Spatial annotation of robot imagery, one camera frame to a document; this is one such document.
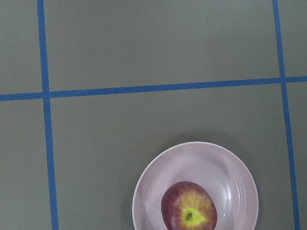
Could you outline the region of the red yellow apple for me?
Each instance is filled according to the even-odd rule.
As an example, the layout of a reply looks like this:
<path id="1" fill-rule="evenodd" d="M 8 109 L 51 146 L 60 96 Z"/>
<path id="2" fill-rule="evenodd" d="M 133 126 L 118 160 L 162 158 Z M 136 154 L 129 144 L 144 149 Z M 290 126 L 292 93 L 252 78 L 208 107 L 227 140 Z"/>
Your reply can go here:
<path id="1" fill-rule="evenodd" d="M 217 210 L 200 185 L 182 181 L 170 186 L 161 201 L 161 212 L 168 230 L 213 230 Z"/>

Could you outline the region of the pink plate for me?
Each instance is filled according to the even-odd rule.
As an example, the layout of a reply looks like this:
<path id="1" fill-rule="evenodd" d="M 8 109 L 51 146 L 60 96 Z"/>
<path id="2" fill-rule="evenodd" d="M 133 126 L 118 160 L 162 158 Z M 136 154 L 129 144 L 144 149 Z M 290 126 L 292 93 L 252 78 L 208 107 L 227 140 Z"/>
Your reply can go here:
<path id="1" fill-rule="evenodd" d="M 208 142 L 187 142 L 155 157 L 135 187 L 132 219 L 136 230 L 165 230 L 161 200 L 165 191 L 180 181 L 203 187 L 217 209 L 218 230 L 253 230 L 259 198 L 254 179 L 240 158 Z"/>

